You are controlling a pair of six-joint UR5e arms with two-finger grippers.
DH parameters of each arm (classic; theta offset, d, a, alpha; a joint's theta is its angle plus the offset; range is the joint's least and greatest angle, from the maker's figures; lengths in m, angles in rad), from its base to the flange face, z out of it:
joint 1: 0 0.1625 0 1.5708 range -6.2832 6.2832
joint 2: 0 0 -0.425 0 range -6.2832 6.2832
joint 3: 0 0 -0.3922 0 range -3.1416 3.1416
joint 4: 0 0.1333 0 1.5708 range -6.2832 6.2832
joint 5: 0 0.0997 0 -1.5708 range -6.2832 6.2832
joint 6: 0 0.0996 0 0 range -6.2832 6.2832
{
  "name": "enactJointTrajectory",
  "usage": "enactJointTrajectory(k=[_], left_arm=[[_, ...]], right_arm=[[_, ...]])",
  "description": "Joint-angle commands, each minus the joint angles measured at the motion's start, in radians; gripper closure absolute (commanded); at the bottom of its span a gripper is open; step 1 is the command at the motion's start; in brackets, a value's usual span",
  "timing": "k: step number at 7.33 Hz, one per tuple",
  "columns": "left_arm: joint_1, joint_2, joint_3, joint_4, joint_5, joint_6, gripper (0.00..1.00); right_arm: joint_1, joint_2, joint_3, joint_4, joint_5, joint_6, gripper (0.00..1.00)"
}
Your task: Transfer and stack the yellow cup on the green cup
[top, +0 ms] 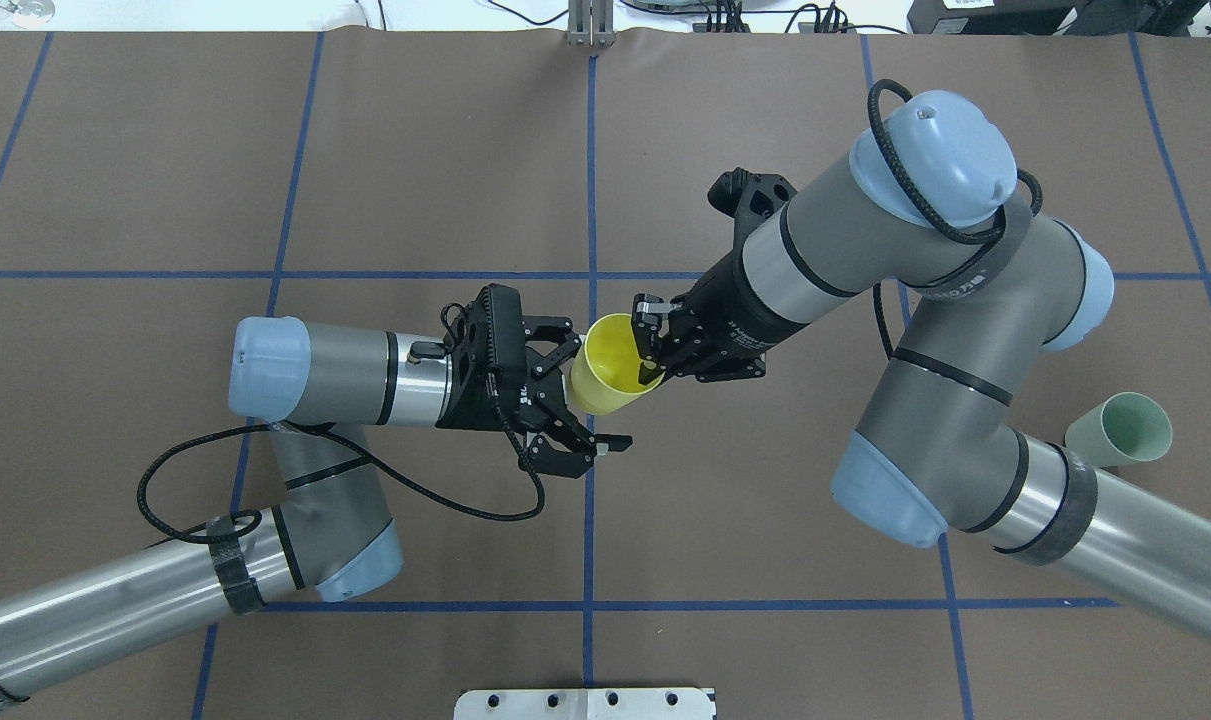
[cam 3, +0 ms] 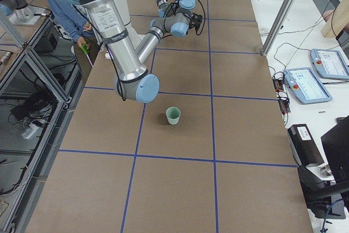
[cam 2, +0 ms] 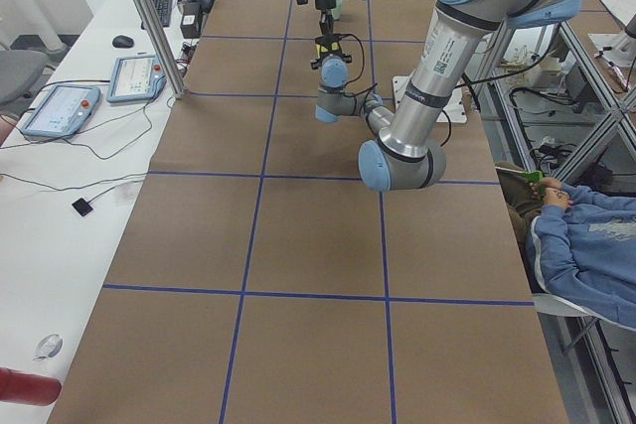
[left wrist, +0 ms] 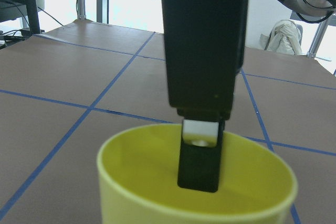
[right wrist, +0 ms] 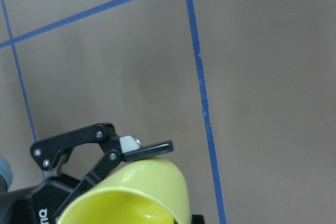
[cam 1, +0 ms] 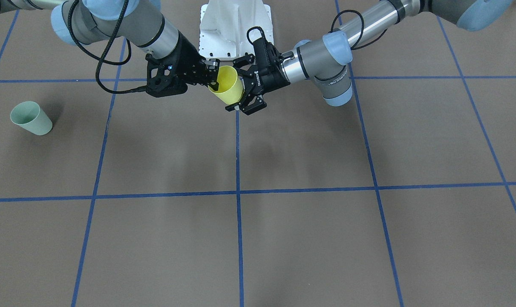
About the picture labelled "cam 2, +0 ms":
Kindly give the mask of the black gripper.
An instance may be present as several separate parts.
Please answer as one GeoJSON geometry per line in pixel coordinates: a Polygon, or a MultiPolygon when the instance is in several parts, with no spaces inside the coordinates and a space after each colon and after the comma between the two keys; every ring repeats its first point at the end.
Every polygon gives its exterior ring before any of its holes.
{"type": "Polygon", "coordinates": [[[337,7],[337,0],[314,0],[315,8],[321,11],[319,27],[323,36],[333,34],[333,16],[331,10],[337,7]]]}
{"type": "Polygon", "coordinates": [[[326,34],[317,37],[316,51],[320,61],[312,61],[310,63],[310,67],[313,70],[319,69],[322,66],[321,61],[329,56],[341,57],[346,64],[350,64],[352,62],[352,56],[349,54],[343,54],[341,40],[341,34],[326,34]]]}

